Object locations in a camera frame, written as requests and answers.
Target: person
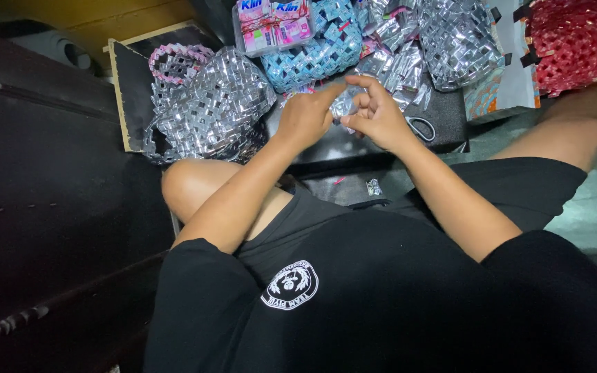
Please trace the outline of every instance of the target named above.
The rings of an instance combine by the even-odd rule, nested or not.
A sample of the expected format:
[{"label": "person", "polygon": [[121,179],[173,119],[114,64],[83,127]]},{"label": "person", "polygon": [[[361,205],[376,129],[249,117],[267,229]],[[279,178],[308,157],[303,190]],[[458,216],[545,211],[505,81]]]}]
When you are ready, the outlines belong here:
[{"label": "person", "polygon": [[597,157],[597,85],[487,161],[445,165],[379,82],[342,122],[416,189],[349,211],[275,187],[344,87],[290,99],[245,166],[182,160],[162,190],[185,223],[164,260],[147,372],[597,372],[597,266],[544,231]]}]

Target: tiled floor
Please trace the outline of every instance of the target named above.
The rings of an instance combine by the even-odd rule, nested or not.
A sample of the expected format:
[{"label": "tiled floor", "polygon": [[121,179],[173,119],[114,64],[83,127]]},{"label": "tiled floor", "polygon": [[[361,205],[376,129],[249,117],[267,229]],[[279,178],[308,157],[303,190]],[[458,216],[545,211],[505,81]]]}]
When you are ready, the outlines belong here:
[{"label": "tiled floor", "polygon": [[[473,137],[470,153],[447,154],[442,158],[449,164],[486,159],[529,129],[539,114],[539,111],[533,111],[512,117],[503,125]],[[333,185],[342,176],[346,178],[338,185]],[[372,199],[368,196],[365,182],[373,177],[379,179],[384,192],[381,197],[386,199],[396,199],[412,187],[400,163],[396,163],[390,171],[340,175],[306,181],[306,184],[317,197],[347,205]],[[577,190],[574,199],[566,203],[564,213],[557,216],[546,229],[575,243],[597,261],[597,167]]]}]

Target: scissors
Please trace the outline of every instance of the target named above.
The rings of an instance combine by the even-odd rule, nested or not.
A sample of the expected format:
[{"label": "scissors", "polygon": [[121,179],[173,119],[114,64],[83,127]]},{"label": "scissors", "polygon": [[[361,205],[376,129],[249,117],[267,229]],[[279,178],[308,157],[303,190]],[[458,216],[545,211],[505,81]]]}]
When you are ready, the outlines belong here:
[{"label": "scissors", "polygon": [[[411,130],[414,131],[414,133],[424,141],[429,142],[435,139],[435,126],[432,125],[432,123],[430,123],[427,119],[421,117],[405,117],[405,120],[407,120],[407,124],[410,126]],[[425,132],[420,131],[418,128],[416,128],[413,122],[424,123],[427,126],[427,128],[430,129],[431,133],[426,134]]]}]

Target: white logo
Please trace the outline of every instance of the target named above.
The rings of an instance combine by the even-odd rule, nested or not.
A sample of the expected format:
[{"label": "white logo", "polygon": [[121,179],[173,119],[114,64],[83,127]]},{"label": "white logo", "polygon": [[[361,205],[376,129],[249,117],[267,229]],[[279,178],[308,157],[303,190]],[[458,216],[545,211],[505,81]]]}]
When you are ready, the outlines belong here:
[{"label": "white logo", "polygon": [[261,300],[269,307],[290,310],[312,298],[318,286],[314,268],[307,261],[299,260],[275,275]]}]

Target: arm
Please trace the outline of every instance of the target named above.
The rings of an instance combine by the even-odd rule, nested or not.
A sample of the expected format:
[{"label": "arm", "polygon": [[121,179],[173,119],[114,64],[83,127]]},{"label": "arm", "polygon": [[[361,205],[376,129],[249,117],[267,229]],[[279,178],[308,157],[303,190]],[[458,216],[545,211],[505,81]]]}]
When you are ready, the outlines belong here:
[{"label": "arm", "polygon": [[326,133],[333,120],[328,107],[343,89],[343,85],[331,85],[312,95],[292,97],[275,136],[203,203],[178,234],[174,246],[205,238],[220,251],[233,253],[280,175],[294,157]]},{"label": "arm", "polygon": [[368,93],[355,97],[360,110],[357,115],[344,117],[342,123],[400,158],[444,232],[464,252],[480,262],[503,242],[521,234],[515,223],[416,138],[393,98],[376,79],[346,79],[349,84],[367,88]]}]

